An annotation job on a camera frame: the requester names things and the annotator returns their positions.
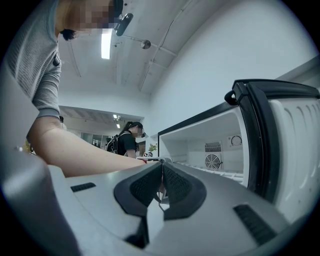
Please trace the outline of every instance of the black backpack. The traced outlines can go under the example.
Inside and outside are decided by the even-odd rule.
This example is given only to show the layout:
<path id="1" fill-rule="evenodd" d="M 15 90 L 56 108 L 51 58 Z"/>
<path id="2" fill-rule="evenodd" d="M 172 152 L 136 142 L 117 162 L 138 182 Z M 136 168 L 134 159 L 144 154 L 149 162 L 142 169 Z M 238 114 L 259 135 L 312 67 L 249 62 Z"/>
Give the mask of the black backpack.
<path id="1" fill-rule="evenodd" d="M 111 152 L 111 153 L 114 153 L 114 154 L 118 154 L 119 138 L 124 134 L 131 134 L 131 132 L 125 131 L 124 133 L 122 133 L 120 135 L 117 134 L 117 135 L 113 136 L 113 138 L 105 146 L 104 150 L 108 151 L 108 152 Z"/>

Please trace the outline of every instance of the fluorescent light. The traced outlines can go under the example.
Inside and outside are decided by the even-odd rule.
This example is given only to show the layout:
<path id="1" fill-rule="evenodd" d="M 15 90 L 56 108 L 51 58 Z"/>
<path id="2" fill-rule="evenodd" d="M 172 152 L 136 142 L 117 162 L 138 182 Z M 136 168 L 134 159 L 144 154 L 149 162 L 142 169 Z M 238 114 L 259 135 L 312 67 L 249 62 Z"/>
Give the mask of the fluorescent light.
<path id="1" fill-rule="evenodd" d="M 112 29 L 109 29 L 108 33 L 101 35 L 101 58 L 110 59 L 110 47 L 111 47 Z"/>

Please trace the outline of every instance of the black shirt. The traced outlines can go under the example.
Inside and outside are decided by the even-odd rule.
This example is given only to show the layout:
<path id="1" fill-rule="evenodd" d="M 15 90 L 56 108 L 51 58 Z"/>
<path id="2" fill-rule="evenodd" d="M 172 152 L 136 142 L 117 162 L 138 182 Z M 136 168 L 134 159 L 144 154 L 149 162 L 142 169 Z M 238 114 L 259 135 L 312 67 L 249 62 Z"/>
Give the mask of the black shirt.
<path id="1" fill-rule="evenodd" d="M 136 151 L 137 146 L 136 146 L 136 140 L 135 138 L 132 136 L 131 131 L 125 131 L 125 133 L 127 134 L 123 134 L 119 137 L 118 139 L 118 155 L 124 156 L 125 153 L 128 150 L 134 150 Z"/>

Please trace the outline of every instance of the short sleeve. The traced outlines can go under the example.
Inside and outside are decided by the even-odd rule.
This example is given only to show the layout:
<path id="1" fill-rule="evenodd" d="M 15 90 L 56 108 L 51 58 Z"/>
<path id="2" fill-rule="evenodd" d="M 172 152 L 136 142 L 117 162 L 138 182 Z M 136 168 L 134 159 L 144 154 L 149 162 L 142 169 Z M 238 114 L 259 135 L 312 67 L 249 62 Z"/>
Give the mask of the short sleeve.
<path id="1" fill-rule="evenodd" d="M 32 103 L 38 109 L 53 109 L 60 112 L 58 105 L 58 88 L 61 74 L 61 63 L 53 64 L 46 70 L 35 92 Z"/>
<path id="2" fill-rule="evenodd" d="M 123 146 L 125 151 L 128 150 L 136 150 L 136 142 L 135 139 L 132 137 L 131 134 L 124 134 L 123 136 Z"/>

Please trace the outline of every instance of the white wall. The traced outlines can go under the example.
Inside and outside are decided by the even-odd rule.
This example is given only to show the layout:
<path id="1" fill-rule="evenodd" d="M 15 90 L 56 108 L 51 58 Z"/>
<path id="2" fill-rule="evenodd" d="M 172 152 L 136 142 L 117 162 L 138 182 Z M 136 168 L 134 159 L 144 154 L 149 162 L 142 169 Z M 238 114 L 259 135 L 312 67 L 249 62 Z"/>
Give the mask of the white wall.
<path id="1" fill-rule="evenodd" d="M 118 86 L 104 77 L 75 76 L 62 72 L 59 84 L 59 105 L 100 110 L 137 117 L 145 117 L 150 96 L 129 86 Z"/>
<path id="2" fill-rule="evenodd" d="M 79 118 L 71 118 L 65 116 L 63 123 L 66 125 L 68 131 L 79 136 L 79 133 L 89 133 L 96 135 L 114 136 L 120 133 L 120 129 L 110 127 L 105 123 L 95 122 L 91 120 L 83 120 Z"/>
<path id="3" fill-rule="evenodd" d="M 277 78 L 314 88 L 320 87 L 320 55 Z"/>
<path id="4" fill-rule="evenodd" d="M 224 101 L 234 80 L 275 79 L 318 55 L 280 1 L 224 6 L 186 43 L 150 100 L 149 135 Z"/>

